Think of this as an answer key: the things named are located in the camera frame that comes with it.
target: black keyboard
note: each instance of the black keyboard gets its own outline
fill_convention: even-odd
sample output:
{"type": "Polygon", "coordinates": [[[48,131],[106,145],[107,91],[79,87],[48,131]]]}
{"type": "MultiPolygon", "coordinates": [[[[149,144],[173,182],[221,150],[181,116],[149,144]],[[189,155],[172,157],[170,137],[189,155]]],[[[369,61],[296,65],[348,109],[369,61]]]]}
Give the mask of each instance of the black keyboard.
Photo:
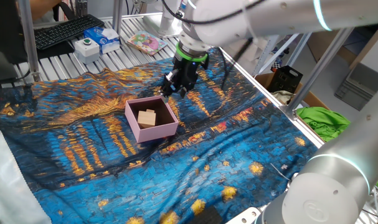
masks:
{"type": "Polygon", "coordinates": [[[88,14],[47,29],[39,30],[35,33],[35,43],[39,50],[44,50],[65,40],[82,35],[84,30],[96,26],[104,26],[104,22],[88,14]]]}

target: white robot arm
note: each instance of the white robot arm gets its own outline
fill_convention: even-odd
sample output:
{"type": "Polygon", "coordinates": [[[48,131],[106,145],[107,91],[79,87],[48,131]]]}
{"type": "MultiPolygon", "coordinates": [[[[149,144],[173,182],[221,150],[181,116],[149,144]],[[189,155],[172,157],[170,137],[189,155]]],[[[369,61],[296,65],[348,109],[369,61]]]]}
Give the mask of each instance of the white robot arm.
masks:
{"type": "MultiPolygon", "coordinates": [[[[378,0],[189,0],[161,94],[194,88],[206,51],[255,35],[294,34],[378,23],[378,0]]],[[[256,224],[352,224],[378,180],[378,93],[326,143],[256,224]]]]}

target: painted fabric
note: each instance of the painted fabric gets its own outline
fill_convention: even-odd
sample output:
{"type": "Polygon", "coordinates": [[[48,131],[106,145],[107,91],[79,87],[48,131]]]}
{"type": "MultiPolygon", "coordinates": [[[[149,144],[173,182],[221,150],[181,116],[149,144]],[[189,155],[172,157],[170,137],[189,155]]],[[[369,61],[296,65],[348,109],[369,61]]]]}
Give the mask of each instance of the painted fabric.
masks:
{"type": "Polygon", "coordinates": [[[137,144],[125,101],[157,95],[172,60],[0,89],[0,130],[53,223],[226,222],[267,204],[316,147],[239,71],[220,89],[211,52],[195,89],[169,105],[175,136],[137,144]]]}

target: small cube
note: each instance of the small cube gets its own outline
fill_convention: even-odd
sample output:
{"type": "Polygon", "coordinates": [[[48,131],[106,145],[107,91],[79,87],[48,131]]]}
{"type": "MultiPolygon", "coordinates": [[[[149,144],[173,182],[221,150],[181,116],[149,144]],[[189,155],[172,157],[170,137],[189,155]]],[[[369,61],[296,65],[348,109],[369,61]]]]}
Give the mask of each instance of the small cube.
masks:
{"type": "Polygon", "coordinates": [[[156,113],[139,111],[138,124],[142,128],[151,128],[156,125],[156,113]]]}

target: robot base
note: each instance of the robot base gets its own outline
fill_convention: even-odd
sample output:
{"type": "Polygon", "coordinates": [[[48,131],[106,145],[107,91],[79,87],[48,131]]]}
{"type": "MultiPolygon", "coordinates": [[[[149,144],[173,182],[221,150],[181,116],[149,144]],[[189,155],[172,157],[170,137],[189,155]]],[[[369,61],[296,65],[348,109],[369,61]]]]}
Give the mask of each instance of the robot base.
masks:
{"type": "Polygon", "coordinates": [[[147,31],[161,39],[179,36],[182,32],[182,22],[177,19],[164,18],[163,22],[168,23],[165,25],[168,29],[160,30],[162,18],[162,15],[144,16],[143,21],[149,28],[147,31]]]}

